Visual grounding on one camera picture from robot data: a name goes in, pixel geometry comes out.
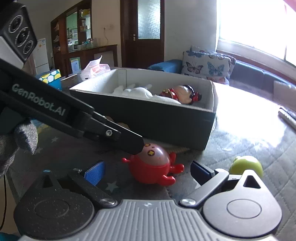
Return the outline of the grey gloved left hand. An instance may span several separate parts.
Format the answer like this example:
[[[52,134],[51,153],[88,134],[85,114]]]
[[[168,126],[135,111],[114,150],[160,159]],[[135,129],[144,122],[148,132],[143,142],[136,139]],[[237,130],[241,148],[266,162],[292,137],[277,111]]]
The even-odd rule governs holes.
[[[31,120],[20,123],[10,134],[1,134],[1,178],[13,163],[18,149],[32,155],[35,153],[37,145],[38,131]]]

